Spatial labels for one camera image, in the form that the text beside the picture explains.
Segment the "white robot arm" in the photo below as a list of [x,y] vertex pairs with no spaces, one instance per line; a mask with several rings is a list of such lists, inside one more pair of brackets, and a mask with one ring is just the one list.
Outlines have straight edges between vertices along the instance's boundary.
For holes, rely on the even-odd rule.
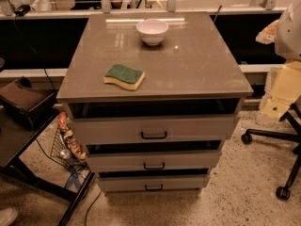
[[281,14],[275,38],[276,54],[301,60],[301,0],[293,0]]

